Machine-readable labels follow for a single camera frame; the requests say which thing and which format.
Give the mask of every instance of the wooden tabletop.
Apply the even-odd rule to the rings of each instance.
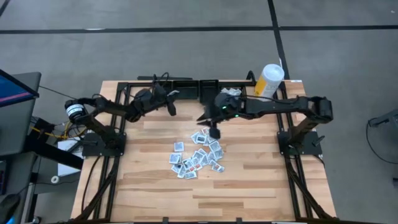
[[[118,82],[103,82],[101,94],[113,100]],[[289,98],[305,94],[302,82],[285,84]],[[132,88],[131,94],[140,89]],[[252,93],[253,87],[247,87],[247,91]],[[169,217],[171,222],[234,221],[236,217],[246,221],[294,220],[285,163],[276,138],[276,115],[251,121],[235,118],[221,123],[220,144],[225,154],[220,164],[225,171],[218,173],[206,166],[198,171],[197,179],[185,180],[178,179],[170,170],[169,155],[174,151],[174,143],[184,142],[183,158],[192,156],[201,147],[207,152],[209,148],[190,139],[202,128],[195,121],[203,113],[198,100],[178,100],[175,107],[174,117],[162,108],[136,123],[126,123],[127,144],[119,165],[112,222],[160,222],[162,217]],[[292,116],[295,124],[305,118],[298,113]],[[109,124],[111,115],[100,114],[96,118]],[[81,212],[82,195],[94,160],[91,157],[84,161],[72,218]],[[302,160],[309,191],[326,212],[335,216],[323,165],[313,156],[302,156]],[[101,158],[94,169],[85,206],[98,189],[102,162]],[[305,217],[299,189],[297,193],[300,212]],[[103,198],[100,217],[104,217],[107,192]]]

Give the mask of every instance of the monitor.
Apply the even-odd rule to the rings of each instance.
[[[38,98],[39,93],[0,70],[0,107]]]

